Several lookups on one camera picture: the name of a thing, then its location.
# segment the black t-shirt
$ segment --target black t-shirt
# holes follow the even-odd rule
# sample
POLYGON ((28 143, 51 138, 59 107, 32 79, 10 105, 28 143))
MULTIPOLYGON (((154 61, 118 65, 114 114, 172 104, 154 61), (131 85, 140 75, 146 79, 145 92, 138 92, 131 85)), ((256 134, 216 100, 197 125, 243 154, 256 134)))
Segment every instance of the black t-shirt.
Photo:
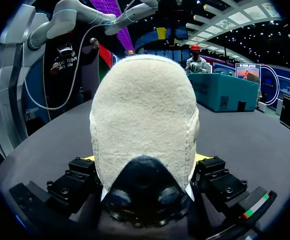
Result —
MULTIPOLYGON (((81 44, 82 37, 77 36, 74 33, 68 33, 66 35, 60 36, 55 39, 51 39, 47 42, 46 51, 45 51, 45 86, 46 86, 46 95, 49 99, 58 98, 61 101, 66 100, 75 74, 77 67, 79 47, 81 44), (67 42, 72 46, 71 55, 60 56, 57 48, 63 45, 63 42, 67 42), (56 75, 50 73, 50 69, 53 65, 57 63, 59 70, 56 75)), ((90 38, 86 37, 83 46, 89 46, 90 38)), ((76 73, 76 80, 73 88, 73 94, 79 91, 82 86, 82 74, 81 66, 88 65, 93 62, 97 56, 98 49, 92 49, 89 53, 85 54, 80 53, 79 66, 76 73)))

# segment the red panel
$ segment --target red panel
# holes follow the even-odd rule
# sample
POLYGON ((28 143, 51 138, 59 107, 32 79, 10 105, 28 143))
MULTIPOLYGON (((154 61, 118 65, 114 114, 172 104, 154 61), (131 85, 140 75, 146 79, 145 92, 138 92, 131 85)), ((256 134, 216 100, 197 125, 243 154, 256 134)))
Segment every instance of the red panel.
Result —
POLYGON ((107 63, 107 65, 110 68, 112 68, 112 66, 113 66, 112 53, 109 50, 107 50, 104 46, 102 46, 101 44, 99 44, 99 54, 103 58, 103 60, 105 60, 105 62, 107 63))

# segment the yellow bracket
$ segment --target yellow bracket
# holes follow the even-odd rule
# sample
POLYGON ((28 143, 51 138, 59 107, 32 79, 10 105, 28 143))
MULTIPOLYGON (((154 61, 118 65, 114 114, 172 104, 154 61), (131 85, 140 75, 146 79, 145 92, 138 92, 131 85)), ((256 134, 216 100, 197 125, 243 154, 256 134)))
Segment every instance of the yellow bracket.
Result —
MULTIPOLYGON (((212 157, 210 157, 210 156, 204 156, 204 155, 200 155, 200 154, 196 153, 196 162, 201 161, 203 159, 210 159, 210 158, 212 159, 212 157)), ((92 155, 92 156, 88 156, 88 157, 85 157, 82 159, 95 161, 95 156, 92 155)))

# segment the person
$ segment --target person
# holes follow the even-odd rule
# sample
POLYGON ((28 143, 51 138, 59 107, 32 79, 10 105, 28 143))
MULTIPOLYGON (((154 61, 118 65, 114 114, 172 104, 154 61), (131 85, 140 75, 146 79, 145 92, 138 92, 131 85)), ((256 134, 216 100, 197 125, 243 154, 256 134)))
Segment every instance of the person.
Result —
POLYGON ((243 79, 247 80, 247 75, 248 75, 248 74, 249 74, 249 71, 246 70, 246 72, 245 72, 245 76, 243 76, 243 79))
MULTIPOLYGON (((45 83, 49 90, 46 93, 49 108, 61 106, 68 98, 77 67, 81 39, 78 34, 70 32, 59 36, 46 50, 45 69, 49 69, 49 71, 45 73, 45 83)), ((80 53, 72 94, 61 109, 49 111, 51 119, 83 103, 81 66, 94 61, 98 54, 99 42, 95 38, 90 38, 84 42, 83 46, 91 46, 91 49, 88 53, 82 51, 80 53)))
POLYGON ((190 53, 192 54, 192 57, 189 58, 186 62, 186 73, 193 73, 190 69, 190 64, 195 62, 198 63, 200 68, 199 68, 199 73, 206 73, 207 72, 207 62, 205 59, 199 56, 199 51, 200 48, 198 45, 192 45, 190 48, 190 53))

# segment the white cable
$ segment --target white cable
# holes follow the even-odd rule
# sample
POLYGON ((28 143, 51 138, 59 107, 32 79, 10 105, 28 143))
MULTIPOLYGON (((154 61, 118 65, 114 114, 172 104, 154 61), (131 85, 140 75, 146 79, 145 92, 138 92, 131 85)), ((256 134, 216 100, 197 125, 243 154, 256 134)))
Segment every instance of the white cable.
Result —
MULTIPOLYGON (((27 86, 27 81, 26 81, 26 78, 25 78, 25 86, 26 86, 26 90, 27 90, 27 93, 31 99, 31 101, 34 102, 34 104, 36 104, 37 106, 39 106, 40 108, 42 109, 46 109, 46 110, 58 110, 58 109, 61 109, 63 106, 65 106, 67 104, 67 102, 69 101, 70 97, 71 97, 71 94, 72 94, 72 91, 73 91, 73 88, 74 88, 74 84, 75 84, 75 80, 76 80, 76 74, 77 74, 77 70, 78 70, 78 66, 79 66, 79 60, 80 60, 80 53, 81 53, 81 48, 83 46, 83 42, 85 40, 85 37, 87 35, 87 33, 89 33, 89 31, 95 27, 98 27, 98 26, 105 26, 105 25, 108 25, 108 24, 98 24, 98 25, 95 25, 95 26, 92 26, 88 31, 86 31, 85 35, 83 36, 83 39, 80 43, 80 47, 79 47, 79 54, 78 54, 78 59, 77 59, 77 66, 76 66, 76 70, 75 70, 75 74, 74 74, 74 78, 73 78, 73 84, 71 85, 71 89, 70 89, 70 92, 69 92, 69 95, 67 97, 67 100, 59 107, 46 107, 46 106, 42 106, 40 105, 39 103, 37 103, 33 97, 30 95, 29 93, 29 90, 28 90, 28 86, 27 86)), ((23 43, 23 68, 25 67, 25 43, 23 43)))

